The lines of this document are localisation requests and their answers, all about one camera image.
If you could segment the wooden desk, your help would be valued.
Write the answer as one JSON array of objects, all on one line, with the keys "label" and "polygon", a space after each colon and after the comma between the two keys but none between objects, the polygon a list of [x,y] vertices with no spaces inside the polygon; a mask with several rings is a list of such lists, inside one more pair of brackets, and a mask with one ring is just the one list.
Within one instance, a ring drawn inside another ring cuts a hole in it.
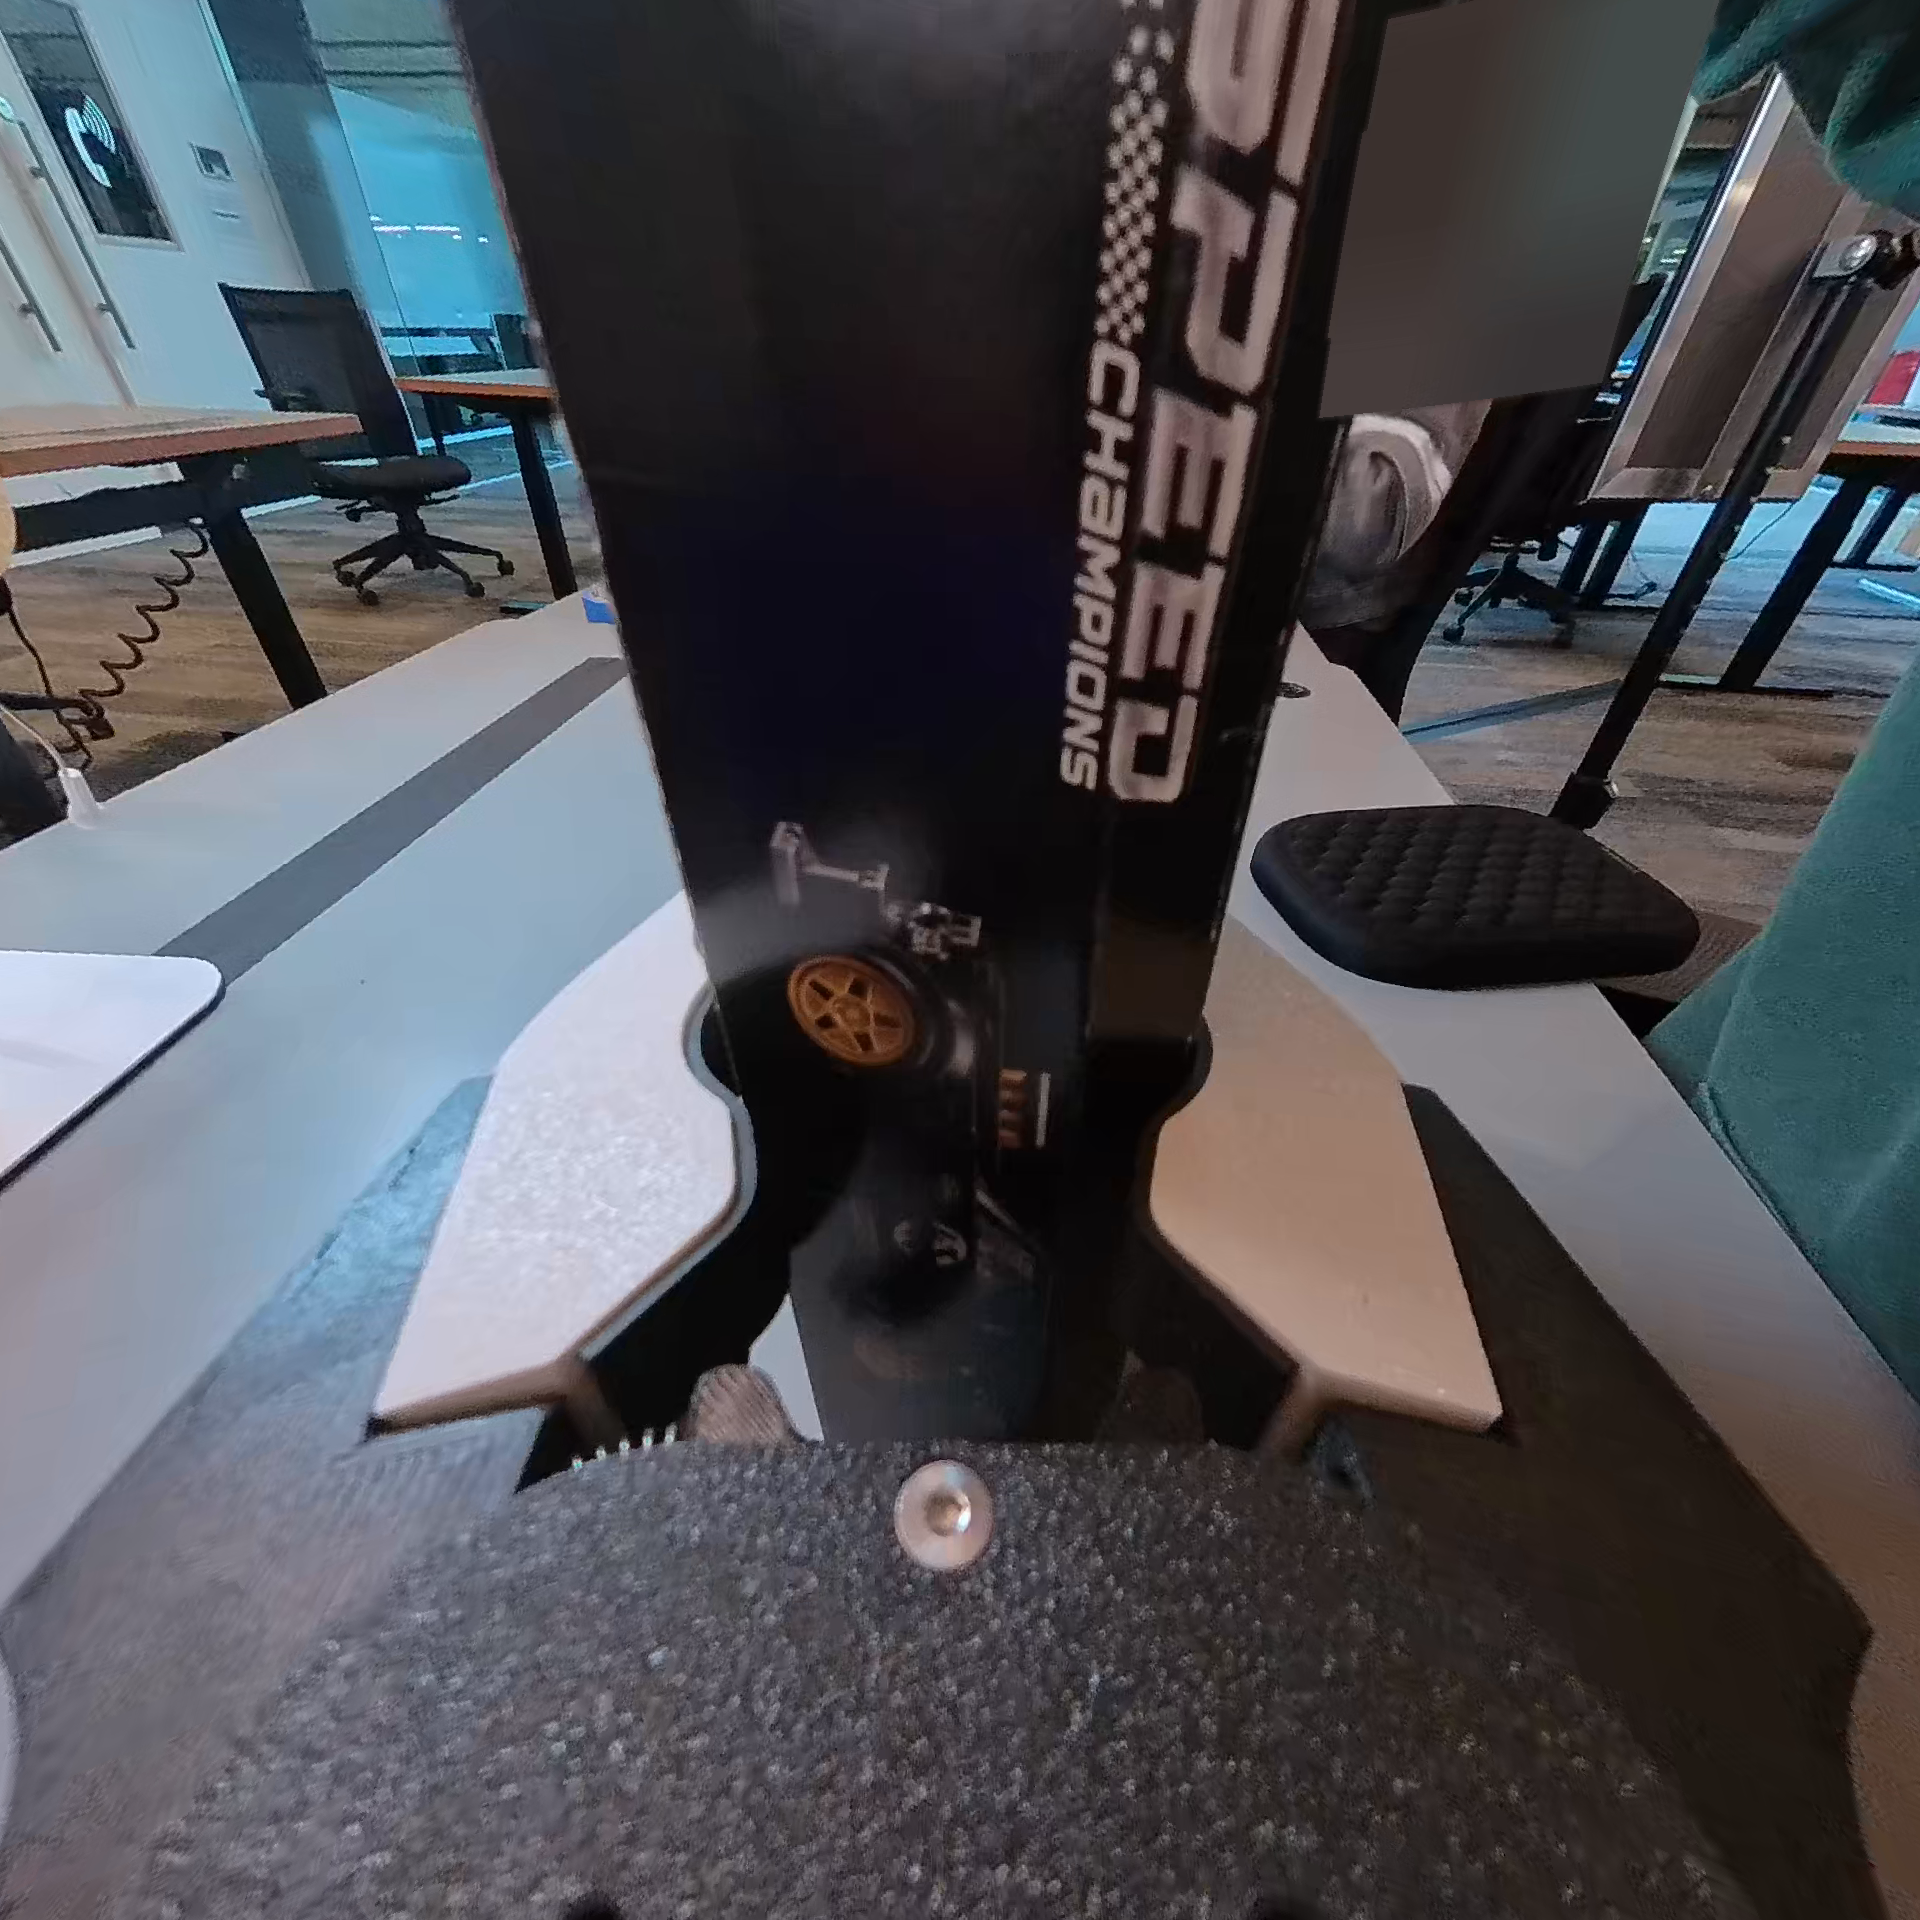
[{"label": "wooden desk", "polygon": [[1764,673],[1829,572],[1849,572],[1861,585],[1890,587],[1897,572],[1916,569],[1916,558],[1880,558],[1884,540],[1917,495],[1916,409],[1871,412],[1867,423],[1839,438],[1822,461],[1820,476],[1834,484],[1834,492],[1727,663],[1707,681],[1711,691],[1752,693],[1764,687]]},{"label": "wooden desk", "polygon": [[14,547],[22,555],[178,523],[204,529],[252,637],[290,708],[327,695],[321,671],[244,517],[265,498],[250,464],[263,450],[354,439],[354,412],[268,412],[60,402],[5,405],[2,476],[7,488],[60,474],[103,476],[121,467],[176,467],[176,478],[103,486],[25,502],[12,495]]},{"label": "wooden desk", "polygon": [[505,419],[515,450],[522,489],[540,541],[540,560],[556,599],[577,592],[571,552],[564,533],[538,423],[559,418],[557,392],[538,368],[503,368],[457,374],[395,374],[401,393],[457,402],[474,412]]}]

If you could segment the silver framed display panel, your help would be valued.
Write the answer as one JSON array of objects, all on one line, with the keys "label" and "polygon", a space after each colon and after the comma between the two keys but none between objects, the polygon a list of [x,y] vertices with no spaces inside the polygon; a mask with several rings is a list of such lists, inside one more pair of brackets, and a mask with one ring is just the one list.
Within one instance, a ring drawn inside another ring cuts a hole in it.
[{"label": "silver framed display panel", "polygon": [[1837,179],[1782,77],[1695,108],[1650,233],[1665,281],[1588,504],[1711,502],[1811,325],[1815,268],[1914,230]]}]

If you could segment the black cardboard toy box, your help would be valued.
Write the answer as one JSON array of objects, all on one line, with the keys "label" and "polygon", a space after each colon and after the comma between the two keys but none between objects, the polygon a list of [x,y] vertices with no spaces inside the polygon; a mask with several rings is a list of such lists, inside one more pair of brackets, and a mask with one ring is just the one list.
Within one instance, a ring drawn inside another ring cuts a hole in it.
[{"label": "black cardboard toy box", "polygon": [[827,1438],[1139,1349],[1396,9],[447,5]]}]

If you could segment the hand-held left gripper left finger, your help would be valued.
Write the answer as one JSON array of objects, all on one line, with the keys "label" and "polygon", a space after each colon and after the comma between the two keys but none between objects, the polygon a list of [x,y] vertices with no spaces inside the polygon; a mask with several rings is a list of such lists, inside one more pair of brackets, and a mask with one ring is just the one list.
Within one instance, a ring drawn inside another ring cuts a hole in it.
[{"label": "hand-held left gripper left finger", "polygon": [[559,1456],[699,1434],[787,1294],[691,907],[668,899],[503,1049],[368,1414],[369,1436],[529,1411]]}]

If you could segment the black tape strip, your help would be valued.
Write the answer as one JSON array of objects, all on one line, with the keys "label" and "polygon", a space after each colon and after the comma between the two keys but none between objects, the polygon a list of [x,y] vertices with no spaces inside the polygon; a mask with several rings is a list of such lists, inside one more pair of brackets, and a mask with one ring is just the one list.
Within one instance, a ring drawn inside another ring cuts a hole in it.
[{"label": "black tape strip", "polygon": [[242,978],[626,681],[626,669],[606,655],[570,666],[199,921],[182,928],[155,950],[155,957],[204,962],[225,982]]}]

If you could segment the person's right forearm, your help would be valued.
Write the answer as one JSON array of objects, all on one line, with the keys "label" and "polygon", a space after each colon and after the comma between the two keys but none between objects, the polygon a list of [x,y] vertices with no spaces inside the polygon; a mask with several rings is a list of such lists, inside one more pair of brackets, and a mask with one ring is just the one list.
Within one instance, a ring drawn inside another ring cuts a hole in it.
[{"label": "person's right forearm", "polygon": [[1713,101],[1775,71],[1829,171],[1917,219],[1917,4],[1718,2],[1689,93]]}]

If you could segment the black office chair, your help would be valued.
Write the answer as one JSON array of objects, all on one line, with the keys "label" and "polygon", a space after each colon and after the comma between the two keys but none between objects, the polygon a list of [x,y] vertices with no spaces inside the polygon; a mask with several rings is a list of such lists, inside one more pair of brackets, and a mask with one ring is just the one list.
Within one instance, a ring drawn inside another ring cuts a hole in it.
[{"label": "black office chair", "polygon": [[1526,558],[1552,562],[1568,525],[1582,511],[1594,474],[1613,432],[1618,402],[1603,387],[1579,397],[1541,397],[1528,419],[1522,447],[1506,461],[1477,538],[1473,564],[1452,587],[1452,616],[1440,625],[1441,644],[1462,644],[1477,611],[1506,604],[1548,616],[1552,644],[1566,648],[1576,598],[1571,587],[1526,569]]},{"label": "black office chair", "polygon": [[394,529],[331,562],[335,582],[374,608],[374,580],[395,564],[445,572],[467,598],[483,585],[462,558],[489,562],[498,577],[515,565],[492,546],[433,532],[423,511],[443,505],[469,467],[443,451],[421,451],[406,400],[359,299],[347,290],[301,292],[221,281],[220,295],[258,375],[258,396],[283,415],[352,414],[355,450],[303,442],[309,488],[350,522],[389,516]]}]

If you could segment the white tablet stand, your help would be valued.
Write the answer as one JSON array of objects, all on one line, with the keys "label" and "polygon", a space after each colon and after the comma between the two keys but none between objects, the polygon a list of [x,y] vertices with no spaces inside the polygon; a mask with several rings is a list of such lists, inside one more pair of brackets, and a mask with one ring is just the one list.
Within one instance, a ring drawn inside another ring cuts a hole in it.
[{"label": "white tablet stand", "polygon": [[2,952],[2,1179],[9,1183],[224,998],[199,957]]}]

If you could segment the black tripod stand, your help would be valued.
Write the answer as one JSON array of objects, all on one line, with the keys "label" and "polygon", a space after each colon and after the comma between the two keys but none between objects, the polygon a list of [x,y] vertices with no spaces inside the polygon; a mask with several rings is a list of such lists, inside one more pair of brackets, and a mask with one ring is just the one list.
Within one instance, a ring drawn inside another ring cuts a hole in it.
[{"label": "black tripod stand", "polygon": [[1573,829],[1589,829],[1611,807],[1618,796],[1613,773],[1619,755],[1653,691],[1664,684],[1667,663],[1732,553],[1766,480],[1779,466],[1809,414],[1866,295],[1873,290],[1900,290],[1914,272],[1916,235],[1912,231],[1856,233],[1822,252],[1811,264],[1807,284],[1815,299],[1809,319],[1767,392],[1706,525],[1653,613],[1588,747],[1550,806],[1550,819]]}]

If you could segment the white door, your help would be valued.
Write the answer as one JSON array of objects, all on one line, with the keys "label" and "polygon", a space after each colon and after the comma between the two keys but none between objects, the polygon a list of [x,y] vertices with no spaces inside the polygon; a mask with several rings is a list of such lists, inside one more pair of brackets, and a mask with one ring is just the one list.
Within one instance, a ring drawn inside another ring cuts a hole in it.
[{"label": "white door", "polygon": [[4,404],[164,393],[180,228],[81,4],[2,5]]}]

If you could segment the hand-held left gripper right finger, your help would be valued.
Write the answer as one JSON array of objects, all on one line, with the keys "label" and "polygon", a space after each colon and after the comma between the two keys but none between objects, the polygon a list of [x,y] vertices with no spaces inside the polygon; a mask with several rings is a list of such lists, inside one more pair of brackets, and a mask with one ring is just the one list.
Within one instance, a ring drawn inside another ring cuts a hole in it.
[{"label": "hand-held left gripper right finger", "polygon": [[1470,1436],[1504,1417],[1398,1069],[1236,918],[1118,1283],[1126,1346],[1180,1380],[1208,1442],[1299,1453],[1341,1414]]}]

